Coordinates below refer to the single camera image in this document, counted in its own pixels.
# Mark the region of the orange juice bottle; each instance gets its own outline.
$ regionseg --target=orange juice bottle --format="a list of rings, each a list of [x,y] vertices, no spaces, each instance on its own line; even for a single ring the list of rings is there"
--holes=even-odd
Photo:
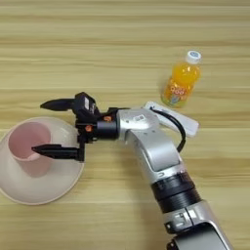
[[[195,82],[200,76],[201,55],[196,51],[187,52],[186,60],[173,67],[170,77],[161,96],[162,102],[171,107],[182,107],[191,94]]]

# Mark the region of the white bottle cap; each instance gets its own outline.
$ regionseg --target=white bottle cap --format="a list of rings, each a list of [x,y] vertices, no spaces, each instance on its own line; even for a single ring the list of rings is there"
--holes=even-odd
[[[188,51],[186,61],[190,64],[198,64],[201,61],[201,55],[197,51]]]

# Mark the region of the plastic cup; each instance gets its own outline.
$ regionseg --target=plastic cup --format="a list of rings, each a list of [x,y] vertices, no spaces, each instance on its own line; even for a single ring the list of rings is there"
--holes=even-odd
[[[34,152],[31,148],[50,144],[51,132],[39,122],[25,122],[11,132],[8,147],[13,158],[30,177],[42,177],[50,169],[52,159]]]

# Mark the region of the wood grain surface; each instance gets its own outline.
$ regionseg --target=wood grain surface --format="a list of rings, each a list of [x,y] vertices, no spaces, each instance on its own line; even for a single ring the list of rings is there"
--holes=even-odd
[[[1,0],[0,133],[42,115],[73,124],[70,112],[39,105],[81,91],[103,110],[160,103],[189,49],[203,55],[202,77],[180,112],[200,130],[182,157],[235,249],[247,250],[249,0]],[[135,155],[119,143],[87,146],[82,177],[56,202],[29,207],[0,195],[1,250],[163,250],[162,222]]]

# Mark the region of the orange liquid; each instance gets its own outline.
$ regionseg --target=orange liquid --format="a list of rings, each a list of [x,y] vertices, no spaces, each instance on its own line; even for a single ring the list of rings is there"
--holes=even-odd
[[[162,94],[162,101],[172,107],[184,106],[199,76],[199,66],[188,62],[176,64]]]

